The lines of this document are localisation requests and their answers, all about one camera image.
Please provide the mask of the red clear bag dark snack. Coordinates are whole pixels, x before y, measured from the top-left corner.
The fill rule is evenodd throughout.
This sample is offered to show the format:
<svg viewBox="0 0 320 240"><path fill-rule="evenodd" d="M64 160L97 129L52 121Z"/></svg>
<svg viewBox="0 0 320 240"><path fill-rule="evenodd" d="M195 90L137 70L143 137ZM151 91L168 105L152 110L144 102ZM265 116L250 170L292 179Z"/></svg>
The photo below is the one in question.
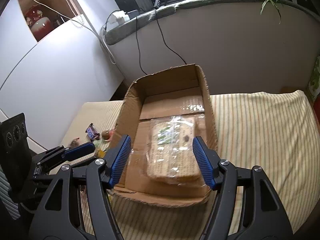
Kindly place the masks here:
<svg viewBox="0 0 320 240"><path fill-rule="evenodd" d="M80 138L74 138L70 144L69 144L69 148L76 148L80 145L80 142L79 142Z"/></svg>

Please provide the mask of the Snickers bar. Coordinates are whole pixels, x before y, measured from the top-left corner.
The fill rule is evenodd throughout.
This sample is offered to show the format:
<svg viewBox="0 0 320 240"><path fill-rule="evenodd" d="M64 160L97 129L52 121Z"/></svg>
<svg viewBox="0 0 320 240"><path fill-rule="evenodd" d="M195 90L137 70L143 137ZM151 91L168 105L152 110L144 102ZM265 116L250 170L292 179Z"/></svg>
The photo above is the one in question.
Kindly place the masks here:
<svg viewBox="0 0 320 240"><path fill-rule="evenodd" d="M85 132L87 133L90 141L100 140L100 133L97 132L93 123L89 124Z"/></svg>

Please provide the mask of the pink candy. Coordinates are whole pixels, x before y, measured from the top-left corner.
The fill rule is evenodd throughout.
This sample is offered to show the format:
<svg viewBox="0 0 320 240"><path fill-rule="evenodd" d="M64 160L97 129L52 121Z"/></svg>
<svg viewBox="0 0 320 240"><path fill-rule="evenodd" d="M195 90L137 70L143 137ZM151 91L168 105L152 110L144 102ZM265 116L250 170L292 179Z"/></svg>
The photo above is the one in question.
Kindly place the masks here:
<svg viewBox="0 0 320 240"><path fill-rule="evenodd" d="M109 132L111 133L111 136L113 136L114 133L116 132L116 127L117 127L117 124L115 124L114 127L109 130Z"/></svg>

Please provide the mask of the sandwich bread pack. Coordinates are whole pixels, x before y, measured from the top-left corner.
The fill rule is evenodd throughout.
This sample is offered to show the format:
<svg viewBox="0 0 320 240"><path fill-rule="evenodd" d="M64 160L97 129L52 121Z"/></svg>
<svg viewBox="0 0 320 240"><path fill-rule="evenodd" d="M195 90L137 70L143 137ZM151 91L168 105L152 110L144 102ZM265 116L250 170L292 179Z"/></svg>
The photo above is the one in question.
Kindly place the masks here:
<svg viewBox="0 0 320 240"><path fill-rule="evenodd" d="M150 121L146 174L167 184L192 183L200 178L193 139L206 134L204 114L174 115Z"/></svg>

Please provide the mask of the brown chocolate egg candy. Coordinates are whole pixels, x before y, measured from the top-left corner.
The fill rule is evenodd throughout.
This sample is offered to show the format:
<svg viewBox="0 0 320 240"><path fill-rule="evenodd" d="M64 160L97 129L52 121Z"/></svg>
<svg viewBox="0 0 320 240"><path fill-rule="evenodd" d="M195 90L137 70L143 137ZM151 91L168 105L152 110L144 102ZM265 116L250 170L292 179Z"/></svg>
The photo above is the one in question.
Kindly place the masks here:
<svg viewBox="0 0 320 240"><path fill-rule="evenodd" d="M109 141L112 135L113 135L113 130L104 130L101 133L101 137L106 141Z"/></svg>

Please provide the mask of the striped yellow table cloth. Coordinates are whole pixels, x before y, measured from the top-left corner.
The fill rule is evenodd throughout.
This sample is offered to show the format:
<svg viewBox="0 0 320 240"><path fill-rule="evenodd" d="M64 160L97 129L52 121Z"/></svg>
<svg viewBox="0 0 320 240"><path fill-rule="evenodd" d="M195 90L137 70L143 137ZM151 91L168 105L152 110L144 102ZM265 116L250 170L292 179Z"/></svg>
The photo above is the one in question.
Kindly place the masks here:
<svg viewBox="0 0 320 240"><path fill-rule="evenodd" d="M222 94L210 97L217 152L235 166L261 166L276 189L294 235L306 239L319 216L319 126L305 94ZM111 194L125 239L199 239L215 195L187 207L146 205Z"/></svg>

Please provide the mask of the open cardboard box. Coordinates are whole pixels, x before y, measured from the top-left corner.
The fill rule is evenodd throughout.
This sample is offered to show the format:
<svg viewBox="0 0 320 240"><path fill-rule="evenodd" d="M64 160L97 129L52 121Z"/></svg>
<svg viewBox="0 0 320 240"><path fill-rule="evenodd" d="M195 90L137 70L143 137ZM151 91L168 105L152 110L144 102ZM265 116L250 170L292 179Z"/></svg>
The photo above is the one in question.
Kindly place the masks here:
<svg viewBox="0 0 320 240"><path fill-rule="evenodd" d="M114 187L117 196L160 207L206 202L205 184L192 151L200 136L217 148L206 77L195 64L141 77L128 88L110 146L131 137L131 153Z"/></svg>

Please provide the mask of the red white vase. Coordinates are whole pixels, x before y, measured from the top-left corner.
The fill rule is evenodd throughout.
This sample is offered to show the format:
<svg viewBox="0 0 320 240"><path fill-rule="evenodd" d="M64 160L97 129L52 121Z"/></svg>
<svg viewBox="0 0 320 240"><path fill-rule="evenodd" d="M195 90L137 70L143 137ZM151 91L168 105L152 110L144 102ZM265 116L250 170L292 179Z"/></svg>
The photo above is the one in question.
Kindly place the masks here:
<svg viewBox="0 0 320 240"><path fill-rule="evenodd" d="M40 5L32 6L25 13L24 18L37 41L43 39L54 29L51 20L43 14Z"/></svg>

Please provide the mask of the white power strip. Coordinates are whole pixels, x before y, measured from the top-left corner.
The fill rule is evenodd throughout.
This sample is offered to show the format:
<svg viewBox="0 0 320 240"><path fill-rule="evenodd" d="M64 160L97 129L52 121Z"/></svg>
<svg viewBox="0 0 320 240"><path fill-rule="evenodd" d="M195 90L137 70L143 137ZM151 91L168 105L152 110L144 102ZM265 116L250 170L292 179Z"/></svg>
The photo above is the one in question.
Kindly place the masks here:
<svg viewBox="0 0 320 240"><path fill-rule="evenodd" d="M121 25L137 16L139 16L138 10L132 10L129 12L125 12L123 10L117 10L111 13L111 15L107 20L107 23L110 23L110 24L117 23L118 25Z"/></svg>

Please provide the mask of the green snack carton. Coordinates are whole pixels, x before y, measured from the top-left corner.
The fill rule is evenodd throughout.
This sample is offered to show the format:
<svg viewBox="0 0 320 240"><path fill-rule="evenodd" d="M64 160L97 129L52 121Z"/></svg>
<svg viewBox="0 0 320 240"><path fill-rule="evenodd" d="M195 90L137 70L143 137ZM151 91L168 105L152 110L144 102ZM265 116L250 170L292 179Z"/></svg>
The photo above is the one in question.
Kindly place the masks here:
<svg viewBox="0 0 320 240"><path fill-rule="evenodd" d="M314 102L319 95L319 80L320 80L320 56L316 57L315 66L313 68L310 81L308 84L308 91L310 94L311 100Z"/></svg>

